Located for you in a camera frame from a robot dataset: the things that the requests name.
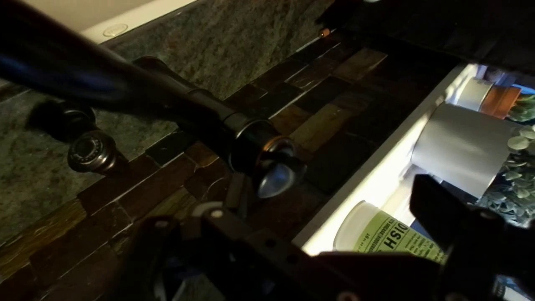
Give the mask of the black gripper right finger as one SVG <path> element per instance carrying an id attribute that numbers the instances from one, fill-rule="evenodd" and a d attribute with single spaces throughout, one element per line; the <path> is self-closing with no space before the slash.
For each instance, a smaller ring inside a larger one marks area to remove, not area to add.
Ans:
<path id="1" fill-rule="evenodd" d="M 443 251 L 466 253 L 472 248 L 473 210 L 433 178 L 415 178 L 410 211 Z"/>

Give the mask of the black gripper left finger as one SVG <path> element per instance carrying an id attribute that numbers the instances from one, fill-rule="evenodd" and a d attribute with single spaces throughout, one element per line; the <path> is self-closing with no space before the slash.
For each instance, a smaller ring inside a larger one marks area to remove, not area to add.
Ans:
<path id="1" fill-rule="evenodd" d="M 246 174 L 234 173 L 229 181 L 226 208 L 239 218 L 244 218 L 247 215 L 249 193 L 249 178 Z"/>

